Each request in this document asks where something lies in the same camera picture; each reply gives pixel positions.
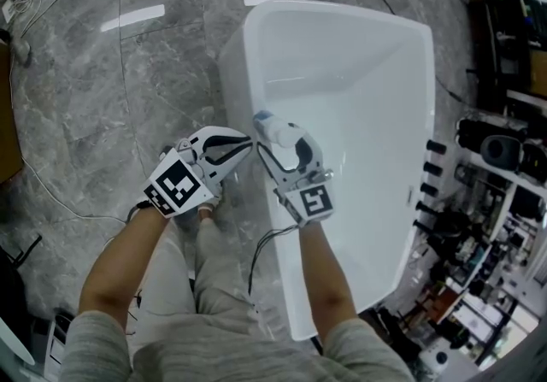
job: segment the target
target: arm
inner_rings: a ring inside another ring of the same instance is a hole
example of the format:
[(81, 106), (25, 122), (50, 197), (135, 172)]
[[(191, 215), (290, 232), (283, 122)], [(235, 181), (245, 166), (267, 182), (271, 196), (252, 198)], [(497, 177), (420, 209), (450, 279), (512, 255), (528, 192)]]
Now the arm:
[(98, 310), (125, 329), (127, 310), (167, 223), (154, 208), (137, 212), (95, 261), (79, 298), (79, 314)]
[(357, 318), (356, 308), (321, 224), (311, 223), (300, 229), (300, 251), (311, 314), (324, 344), (335, 326)]

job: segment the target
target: gray tile floor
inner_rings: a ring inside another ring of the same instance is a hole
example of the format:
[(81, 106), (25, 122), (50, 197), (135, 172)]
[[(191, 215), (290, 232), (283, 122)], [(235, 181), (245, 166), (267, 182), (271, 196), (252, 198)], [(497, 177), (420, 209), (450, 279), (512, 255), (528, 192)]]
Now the gray tile floor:
[[(43, 0), (41, 9), (52, 1)], [(380, 0), (322, 1), (386, 11)], [(398, 14), (432, 28), (438, 77), (471, 101), (465, 68), (473, 59), (465, 5), (460, 0), (388, 1)], [(165, 6), (160, 18), (101, 30), (120, 14), (158, 4)], [(215, 59), (248, 11), (243, 0), (58, 1), (25, 36), (32, 64), (26, 69), (15, 65), (13, 71), (24, 157), (72, 209), (125, 218), (164, 144), (201, 126), (225, 123)], [(463, 107), (438, 89), (436, 110), (436, 139), (449, 144), (443, 159), (446, 176), (439, 183), (442, 196), (456, 188), (450, 173), (459, 151), (451, 142)], [(57, 306), (74, 311), (91, 264), (121, 225), (75, 219), (47, 196), (28, 167), (3, 186), (1, 198), (6, 250), (15, 253), (38, 232), (44, 236), (21, 268), (31, 311), (44, 316)], [(233, 209), (241, 202), (244, 198), (228, 198), (222, 226), (245, 271), (256, 239), (234, 222)], [(177, 220), (169, 231), (183, 234), (187, 255), (192, 252), (194, 220)], [(275, 277), (260, 283), (279, 285)], [(275, 312), (272, 300), (261, 301), (267, 306), (263, 310)], [(276, 335), (283, 331), (272, 328)]]

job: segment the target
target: white bottle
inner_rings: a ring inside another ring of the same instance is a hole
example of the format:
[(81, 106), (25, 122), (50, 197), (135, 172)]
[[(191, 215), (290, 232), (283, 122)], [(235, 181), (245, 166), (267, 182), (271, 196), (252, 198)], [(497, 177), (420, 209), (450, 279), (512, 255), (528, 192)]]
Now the white bottle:
[(267, 110), (259, 111), (253, 117), (256, 130), (267, 140), (283, 148), (292, 148), (306, 132), (289, 124)]

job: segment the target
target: pants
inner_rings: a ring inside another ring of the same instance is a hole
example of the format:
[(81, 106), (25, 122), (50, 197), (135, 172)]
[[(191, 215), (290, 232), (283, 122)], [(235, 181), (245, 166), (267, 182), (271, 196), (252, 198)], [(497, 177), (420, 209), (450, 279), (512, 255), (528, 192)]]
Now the pants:
[(162, 237), (145, 276), (134, 346), (169, 337), (191, 322), (264, 339), (262, 319), (250, 301), (226, 235), (211, 219), (201, 222), (196, 242), (196, 283), (192, 293), (181, 242)]

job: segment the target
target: shirt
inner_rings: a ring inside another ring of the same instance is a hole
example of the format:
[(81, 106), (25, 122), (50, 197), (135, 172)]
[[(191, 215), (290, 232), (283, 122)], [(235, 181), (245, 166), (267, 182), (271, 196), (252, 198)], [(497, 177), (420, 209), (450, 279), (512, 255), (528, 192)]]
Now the shirt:
[(407, 382), (404, 362), (362, 320), (327, 335), (324, 356), (290, 344), (217, 327), (177, 326), (172, 336), (139, 350), (130, 365), (126, 336), (111, 316), (90, 311), (68, 331), (60, 382), (344, 380)]

